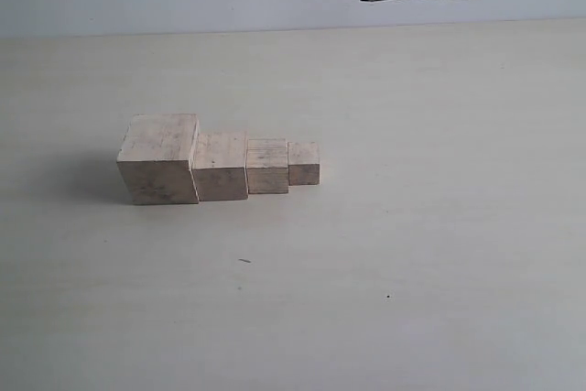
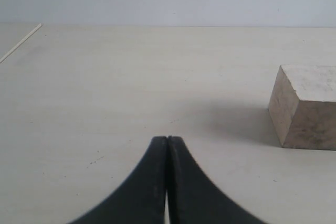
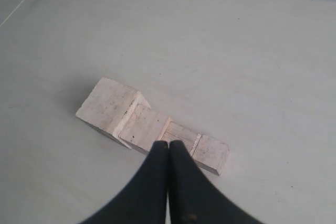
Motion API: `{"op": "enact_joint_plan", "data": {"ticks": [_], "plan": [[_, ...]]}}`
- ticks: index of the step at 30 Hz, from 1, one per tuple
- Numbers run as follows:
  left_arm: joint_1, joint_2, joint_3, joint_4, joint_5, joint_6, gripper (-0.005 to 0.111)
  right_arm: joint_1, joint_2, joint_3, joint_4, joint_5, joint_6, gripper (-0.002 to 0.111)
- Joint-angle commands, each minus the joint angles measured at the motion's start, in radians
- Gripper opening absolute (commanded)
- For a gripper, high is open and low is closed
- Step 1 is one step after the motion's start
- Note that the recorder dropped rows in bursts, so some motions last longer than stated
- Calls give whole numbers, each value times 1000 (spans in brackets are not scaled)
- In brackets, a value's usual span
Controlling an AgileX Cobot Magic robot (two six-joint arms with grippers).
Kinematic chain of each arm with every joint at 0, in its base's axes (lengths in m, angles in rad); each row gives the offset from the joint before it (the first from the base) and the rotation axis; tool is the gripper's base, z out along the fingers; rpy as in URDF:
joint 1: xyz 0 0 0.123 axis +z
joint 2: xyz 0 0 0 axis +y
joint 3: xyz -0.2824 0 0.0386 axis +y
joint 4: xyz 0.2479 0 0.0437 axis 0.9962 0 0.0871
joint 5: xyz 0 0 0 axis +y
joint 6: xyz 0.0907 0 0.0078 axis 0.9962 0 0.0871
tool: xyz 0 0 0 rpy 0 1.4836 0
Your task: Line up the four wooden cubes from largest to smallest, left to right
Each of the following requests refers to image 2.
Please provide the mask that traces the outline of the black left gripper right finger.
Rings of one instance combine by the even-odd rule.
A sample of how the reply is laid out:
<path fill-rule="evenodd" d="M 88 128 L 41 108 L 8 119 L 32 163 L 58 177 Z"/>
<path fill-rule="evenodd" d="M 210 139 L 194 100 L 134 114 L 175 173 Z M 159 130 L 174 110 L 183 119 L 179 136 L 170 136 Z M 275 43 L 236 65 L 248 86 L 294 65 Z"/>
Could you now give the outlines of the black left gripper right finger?
<path fill-rule="evenodd" d="M 227 197 L 202 171 L 183 139 L 167 139 L 170 223 L 264 223 Z"/>

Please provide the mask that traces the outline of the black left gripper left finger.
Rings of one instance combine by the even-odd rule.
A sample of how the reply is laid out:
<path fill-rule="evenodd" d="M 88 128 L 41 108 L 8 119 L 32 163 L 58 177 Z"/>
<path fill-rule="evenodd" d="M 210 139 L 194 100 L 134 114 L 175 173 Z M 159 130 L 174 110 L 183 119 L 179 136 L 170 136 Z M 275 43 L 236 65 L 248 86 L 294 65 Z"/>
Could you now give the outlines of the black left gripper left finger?
<path fill-rule="evenodd" d="M 72 223 L 164 223 L 166 154 L 167 137 L 154 137 L 127 179 Z"/>

